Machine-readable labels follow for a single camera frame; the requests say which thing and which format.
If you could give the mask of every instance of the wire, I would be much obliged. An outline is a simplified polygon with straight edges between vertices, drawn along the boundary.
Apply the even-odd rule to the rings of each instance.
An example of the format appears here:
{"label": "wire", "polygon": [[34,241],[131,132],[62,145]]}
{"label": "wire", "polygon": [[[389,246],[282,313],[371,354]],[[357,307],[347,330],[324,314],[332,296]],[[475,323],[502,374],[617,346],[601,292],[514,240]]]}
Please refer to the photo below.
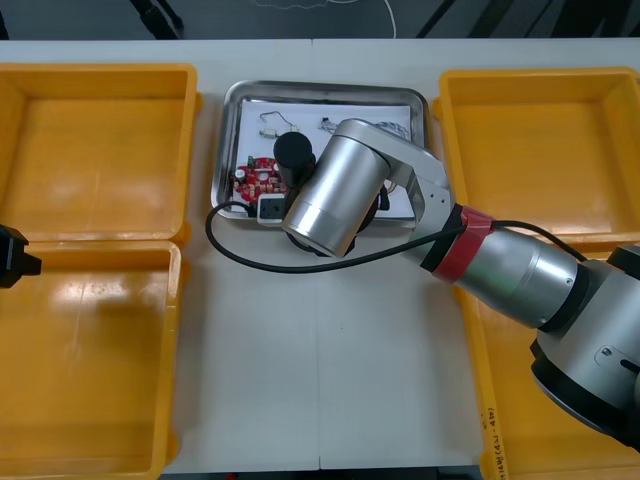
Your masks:
{"label": "wire", "polygon": [[282,120],[284,120],[285,123],[287,123],[289,126],[291,127],[295,127],[295,125],[293,123],[291,123],[289,120],[287,120],[286,118],[284,118],[284,115],[282,115],[280,112],[278,111],[273,111],[273,112],[265,112],[265,113],[261,113],[260,114],[260,120],[262,120],[263,122],[267,122],[264,117],[266,117],[267,115],[279,115],[280,118]]}
{"label": "wire", "polygon": [[544,228],[540,228],[537,225],[533,225],[531,223],[526,223],[526,222],[520,222],[518,220],[494,220],[493,222],[491,222],[491,226],[496,228],[523,228],[525,230],[530,230],[546,238],[551,243],[557,245],[562,250],[567,252],[569,255],[574,256],[577,260],[584,262],[587,259],[587,257],[582,255],[575,248],[564,243],[562,240],[556,237],[553,233],[547,232]]}
{"label": "wire", "polygon": [[[427,243],[435,242],[436,240],[439,240],[441,238],[458,235],[459,233],[464,232],[467,228],[466,226],[463,225],[463,226],[452,228],[449,230],[442,230],[440,232],[435,232],[430,235],[426,235],[422,238],[418,238],[417,240],[412,240],[403,245],[398,245],[397,247],[388,248],[380,252],[372,253],[370,255],[364,255],[362,257],[353,258],[350,260],[343,260],[340,262],[329,263],[326,265],[310,265],[305,267],[282,267],[278,265],[268,265],[265,263],[254,262],[253,260],[249,260],[247,258],[241,257],[240,255],[236,255],[235,253],[230,252],[225,247],[223,247],[220,244],[220,242],[218,242],[218,240],[213,235],[213,230],[211,227],[213,218],[218,214],[220,210],[222,210],[223,208],[231,207],[231,206],[242,207],[247,211],[249,215],[251,215],[253,212],[252,207],[242,202],[236,202],[234,200],[230,200],[227,202],[220,203],[217,207],[215,207],[209,212],[209,215],[207,215],[207,220],[205,223],[205,233],[207,235],[207,239],[209,239],[209,242],[211,243],[211,245],[213,245],[213,247],[216,250],[218,250],[218,252],[220,252],[222,255],[224,255],[228,259],[233,260],[234,262],[240,263],[241,265],[244,265],[246,267],[254,268],[256,270],[262,270],[265,272],[272,272],[272,273],[286,273],[286,274],[300,275],[300,274],[309,274],[309,273],[330,272],[333,270],[341,270],[343,268],[355,267],[358,265],[363,265],[365,263],[374,262],[376,260],[381,260],[383,258],[387,258],[392,255],[396,255],[398,253],[406,252],[407,250],[411,250],[412,248],[416,248]],[[531,230],[547,238],[548,240],[550,240],[551,242],[553,242],[554,244],[562,248],[567,253],[573,255],[579,261],[583,262],[586,260],[586,257],[582,255],[580,252],[578,252],[574,248],[564,243],[562,240],[560,240],[558,237],[556,237],[552,233],[549,233],[546,230],[536,225],[532,225],[530,223],[525,223],[525,222],[519,222],[516,220],[494,220],[491,223],[491,225],[496,228],[514,227],[514,228],[524,228],[527,230]]]}
{"label": "wire", "polygon": [[427,235],[426,237],[419,238],[417,240],[413,240],[411,242],[405,243],[403,245],[398,245],[397,247],[389,248],[387,250],[382,250],[380,252],[372,253],[370,255],[364,255],[363,257],[352,258],[350,260],[343,260],[341,262],[329,263],[326,265],[310,265],[306,267],[282,267],[278,265],[267,265],[264,263],[254,262],[253,260],[249,260],[247,258],[236,255],[233,252],[230,252],[226,248],[224,248],[220,242],[215,238],[213,232],[211,230],[211,222],[213,221],[213,217],[217,215],[217,213],[223,208],[227,208],[230,206],[238,206],[244,208],[247,212],[251,212],[252,209],[248,205],[245,205],[242,202],[236,202],[230,200],[228,202],[222,202],[217,207],[209,212],[207,215],[207,220],[205,223],[205,232],[207,234],[207,238],[211,245],[214,246],[216,250],[218,250],[222,255],[227,257],[234,262],[240,263],[246,267],[255,268],[256,270],[262,270],[265,272],[272,273],[288,273],[288,274],[308,274],[308,273],[322,273],[322,272],[330,272],[333,270],[341,270],[343,268],[355,267],[358,265],[363,265],[365,263],[374,262],[376,260],[381,260],[386,257],[390,257],[391,255],[395,255],[397,253],[402,253],[407,250],[411,250],[412,248],[419,247],[424,245],[425,243],[435,242],[440,238],[450,237],[453,235],[457,235],[462,233],[466,227],[457,227],[452,228],[451,230],[444,230],[441,232],[432,233],[431,235]]}
{"label": "wire", "polygon": [[[357,3],[359,0],[324,0],[323,3],[314,3],[312,5],[298,5],[297,3],[294,3],[293,5],[287,5],[282,6],[282,5],[275,5],[273,3],[258,3],[257,0],[254,0],[253,4],[256,7],[261,7],[261,8],[276,8],[278,10],[291,10],[293,8],[299,8],[301,10],[311,10],[312,8],[325,8],[327,7],[330,3],[333,3],[334,5],[350,5],[352,3]],[[397,29],[396,29],[396,18],[393,15],[393,9],[391,8],[391,5],[389,4],[389,0],[384,0],[385,5],[387,6],[387,10],[389,10],[389,19],[391,20],[391,26],[393,27],[393,39],[395,40],[397,38]]]}
{"label": "wire", "polygon": [[398,32],[396,30],[396,18],[393,16],[393,9],[389,4],[389,0],[384,0],[385,5],[387,6],[387,10],[389,10],[389,19],[391,20],[391,26],[393,27],[393,39],[395,40],[398,36]]}
{"label": "wire", "polygon": [[300,8],[302,10],[311,10],[312,8],[325,8],[326,6],[328,6],[330,3],[334,3],[336,5],[348,5],[350,3],[356,3],[359,0],[324,0],[323,3],[314,3],[313,5],[298,5],[297,3],[294,3],[293,5],[287,5],[286,7],[282,6],[282,5],[274,5],[274,4],[270,4],[270,3],[258,3],[257,1],[254,1],[254,5],[256,7],[262,7],[262,8],[276,8],[278,10],[291,10],[292,8]]}

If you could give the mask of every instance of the table surface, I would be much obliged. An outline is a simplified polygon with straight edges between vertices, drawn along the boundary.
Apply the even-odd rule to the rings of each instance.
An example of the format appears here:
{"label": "table surface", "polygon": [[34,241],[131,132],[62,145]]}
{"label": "table surface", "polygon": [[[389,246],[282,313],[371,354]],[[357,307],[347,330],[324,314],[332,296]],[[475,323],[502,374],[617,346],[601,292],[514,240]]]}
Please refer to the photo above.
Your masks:
{"label": "table surface", "polygon": [[[167,472],[465,465],[482,451],[470,358],[451,289],[408,259],[313,276],[249,270],[207,244],[222,100],[241,80],[413,88],[451,68],[629,65],[640,39],[0,42],[0,62],[189,62],[197,121]],[[274,264],[317,263],[283,234],[219,219],[223,244]],[[357,254],[404,242],[372,229]]]}

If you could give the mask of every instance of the circuit board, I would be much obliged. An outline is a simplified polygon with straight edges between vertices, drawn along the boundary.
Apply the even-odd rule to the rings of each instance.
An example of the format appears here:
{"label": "circuit board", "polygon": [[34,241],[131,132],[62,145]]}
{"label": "circuit board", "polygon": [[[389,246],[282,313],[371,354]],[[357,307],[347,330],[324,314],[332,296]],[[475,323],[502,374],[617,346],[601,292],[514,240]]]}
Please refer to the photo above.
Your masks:
{"label": "circuit board", "polygon": [[237,168],[233,174],[233,190],[242,200],[257,203],[263,193],[286,193],[287,186],[282,182],[274,158],[249,157],[246,166]]}

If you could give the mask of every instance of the stainless steel tray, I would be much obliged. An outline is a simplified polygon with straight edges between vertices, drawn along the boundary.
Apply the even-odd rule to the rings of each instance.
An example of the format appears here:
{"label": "stainless steel tray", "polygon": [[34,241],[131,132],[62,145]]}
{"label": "stainless steel tray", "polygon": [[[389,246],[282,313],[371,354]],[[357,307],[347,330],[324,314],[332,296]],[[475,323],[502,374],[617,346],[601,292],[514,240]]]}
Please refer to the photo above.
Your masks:
{"label": "stainless steel tray", "polygon": [[[327,83],[246,81],[232,86],[224,99],[222,131],[218,146],[211,203],[215,207],[233,195],[231,173],[236,169],[243,102],[308,103],[321,105],[409,106],[411,110],[411,140],[428,148],[427,102],[415,90],[407,88],[371,87]],[[233,219],[249,219],[242,212],[224,209],[220,215]],[[413,226],[413,221],[376,219],[376,224]]]}

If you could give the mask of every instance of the yellow tray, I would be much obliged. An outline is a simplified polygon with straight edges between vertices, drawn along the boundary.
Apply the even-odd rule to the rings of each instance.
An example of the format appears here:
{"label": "yellow tray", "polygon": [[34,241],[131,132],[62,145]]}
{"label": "yellow tray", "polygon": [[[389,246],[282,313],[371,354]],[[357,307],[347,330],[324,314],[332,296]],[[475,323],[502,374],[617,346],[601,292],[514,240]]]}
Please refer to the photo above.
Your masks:
{"label": "yellow tray", "polygon": [[[541,225],[584,251],[640,241],[636,76],[626,68],[445,73],[434,111],[456,200]],[[637,452],[567,415],[536,386],[535,332],[456,294],[475,372],[484,478],[640,478]]]}
{"label": "yellow tray", "polygon": [[191,65],[0,64],[0,223],[184,243],[197,104]]}
{"label": "yellow tray", "polygon": [[461,204],[584,249],[640,241],[640,94],[628,68],[449,71],[435,107]]}
{"label": "yellow tray", "polygon": [[0,478],[157,478],[170,432],[181,254],[170,242],[32,245],[0,294]]}

